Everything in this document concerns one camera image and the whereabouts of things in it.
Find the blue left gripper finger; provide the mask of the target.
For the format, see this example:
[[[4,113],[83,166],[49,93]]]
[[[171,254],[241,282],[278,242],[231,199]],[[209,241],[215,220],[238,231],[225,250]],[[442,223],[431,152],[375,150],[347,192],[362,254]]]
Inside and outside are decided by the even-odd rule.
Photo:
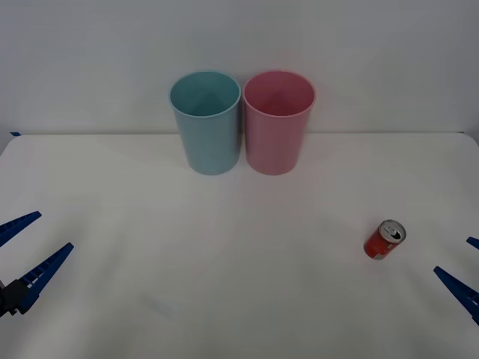
[[[67,243],[52,256],[3,288],[3,314],[27,313],[74,249]]]
[[[39,211],[28,213],[12,221],[0,225],[0,246],[9,242],[14,236],[41,217]]]

